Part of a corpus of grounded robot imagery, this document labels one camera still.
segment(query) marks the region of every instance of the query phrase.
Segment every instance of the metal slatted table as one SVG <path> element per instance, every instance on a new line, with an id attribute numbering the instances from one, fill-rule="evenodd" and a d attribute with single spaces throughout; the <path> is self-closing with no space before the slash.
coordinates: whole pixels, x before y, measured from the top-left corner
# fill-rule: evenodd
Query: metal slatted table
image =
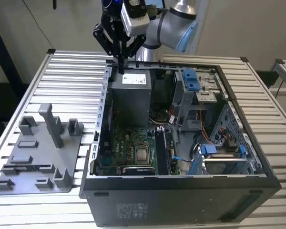
<path id="1" fill-rule="evenodd" d="M 85 125 L 73 188 L 62 194 L 0 196 L 0 229 L 96 227 L 88 204 L 78 193 L 86 152 L 93 139 L 106 59 L 108 56 L 103 53 L 56 51 L 43 60 L 0 138 L 0 169 L 19 136 L 17 126 L 21 117 L 32 115 L 36 121 L 42 121 L 38 114 L 40 103 L 52 103 L 54 115 L 62 121 L 77 118 Z M 163 61 L 222 67 L 283 188 L 240 224 L 160 228 L 286 229 L 286 114 L 252 66 L 240 58 L 224 57 L 164 55 Z"/>

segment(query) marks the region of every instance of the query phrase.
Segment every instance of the barcode label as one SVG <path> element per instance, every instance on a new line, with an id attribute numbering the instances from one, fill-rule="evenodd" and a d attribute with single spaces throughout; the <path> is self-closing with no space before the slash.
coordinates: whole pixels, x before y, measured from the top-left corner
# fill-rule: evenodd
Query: barcode label
<path id="1" fill-rule="evenodd" d="M 146 84 L 145 74 L 124 74 L 122 84 Z"/>

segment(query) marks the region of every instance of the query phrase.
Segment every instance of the cable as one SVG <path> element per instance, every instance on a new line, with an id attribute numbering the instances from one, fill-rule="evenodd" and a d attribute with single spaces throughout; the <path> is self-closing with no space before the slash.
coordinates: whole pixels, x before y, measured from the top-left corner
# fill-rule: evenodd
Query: cable
<path id="1" fill-rule="evenodd" d="M 31 10 L 29 9 L 28 5 L 25 3 L 24 0 L 21 0 L 23 2 L 23 4 L 26 6 L 26 8 L 28 9 L 28 11 L 30 12 L 31 16 L 33 17 L 38 29 L 40 30 L 40 32 L 42 32 L 42 34 L 44 35 L 45 39 L 47 39 L 48 43 L 50 44 L 51 48 L 53 48 L 53 45 L 51 44 L 51 42 L 49 41 L 49 39 L 47 38 L 47 36 L 44 34 L 44 32 L 42 31 L 42 29 L 39 27 L 34 15 L 32 14 Z"/>
<path id="2" fill-rule="evenodd" d="M 194 143 L 192 144 L 191 148 L 190 148 L 190 158 L 193 159 L 193 154 L 195 153 L 195 149 L 197 148 L 197 146 L 199 145 L 199 142 L 194 146 Z"/>
<path id="3" fill-rule="evenodd" d="M 179 161 L 184 161 L 184 162 L 192 162 L 192 161 L 187 161 L 187 160 L 184 160 L 184 159 L 182 159 L 181 157 L 179 157 L 179 156 L 174 156 L 174 155 L 172 155 L 172 159 L 175 159 L 175 160 L 179 160 Z"/>
<path id="4" fill-rule="evenodd" d="M 278 87 L 278 90 L 277 90 L 277 92 L 276 92 L 276 96 L 275 96 L 275 98 L 277 98 L 278 92 L 280 91 L 280 89 L 281 89 L 281 87 L 282 87 L 283 83 L 284 83 L 284 80 L 282 80 L 282 82 L 281 82 L 280 86 Z"/>
<path id="5" fill-rule="evenodd" d="M 159 122 L 157 122 L 157 121 L 153 120 L 151 117 L 148 117 L 148 118 L 149 118 L 149 120 L 150 120 L 151 122 L 153 122 L 154 124 L 157 124 L 157 125 L 164 125 L 164 124 L 168 124 L 168 123 L 159 123 Z"/>
<path id="6" fill-rule="evenodd" d="M 202 123 L 202 115 L 201 115 L 201 110 L 199 111 L 199 119 L 200 119 L 200 128 L 201 128 L 201 133 L 204 136 L 204 138 L 207 140 L 208 143 L 213 144 L 213 142 L 211 142 L 211 140 L 209 139 L 209 137 L 207 136 L 205 129 L 204 129 L 204 125 Z"/>

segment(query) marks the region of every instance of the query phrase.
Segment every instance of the robotic arm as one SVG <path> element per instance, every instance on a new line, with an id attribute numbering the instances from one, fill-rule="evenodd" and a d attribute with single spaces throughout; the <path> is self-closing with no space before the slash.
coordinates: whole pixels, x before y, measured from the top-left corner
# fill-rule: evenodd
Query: robotic arm
<path id="1" fill-rule="evenodd" d="M 146 5 L 144 0 L 102 0 L 101 23 L 95 26 L 93 35 L 118 63 L 119 73 L 124 74 L 127 58 L 133 57 L 141 46 L 155 50 L 163 43 L 185 51 L 198 24 L 194 2 L 177 0 L 168 11 Z M 133 42 L 127 46 L 131 37 Z"/>

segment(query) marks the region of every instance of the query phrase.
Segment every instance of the white wall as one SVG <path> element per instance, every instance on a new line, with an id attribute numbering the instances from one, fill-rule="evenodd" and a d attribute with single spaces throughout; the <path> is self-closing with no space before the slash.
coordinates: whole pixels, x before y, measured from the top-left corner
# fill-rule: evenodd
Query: white wall
<path id="1" fill-rule="evenodd" d="M 56 49 L 101 51 L 92 36 L 102 10 L 98 0 L 25 0 Z M 21 0 L 0 0 L 0 34 L 22 76 L 29 82 L 50 45 Z"/>
<path id="2" fill-rule="evenodd" d="M 269 70 L 286 59 L 286 0 L 210 0 L 196 54 L 245 56 Z"/>

